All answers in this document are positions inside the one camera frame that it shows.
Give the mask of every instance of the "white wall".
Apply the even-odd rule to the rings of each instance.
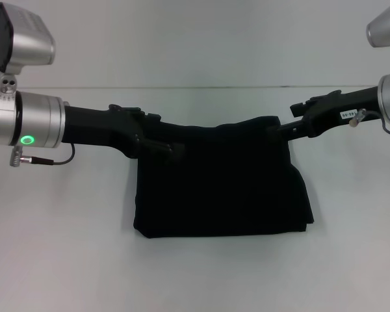
[[[12,2],[58,44],[21,86],[73,106],[291,122],[293,103],[390,73],[390,48],[365,39],[390,0]],[[61,168],[15,169],[0,146],[0,312],[390,311],[390,136],[379,122],[340,127],[291,154],[315,215],[307,232],[148,240],[132,227],[136,161],[78,146]]]

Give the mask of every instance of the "black fabric bag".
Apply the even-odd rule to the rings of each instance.
[[[151,139],[185,145],[179,162],[138,160],[134,227],[145,237],[212,237],[305,231],[306,186],[286,141],[269,136],[277,117],[215,128],[162,122]]]

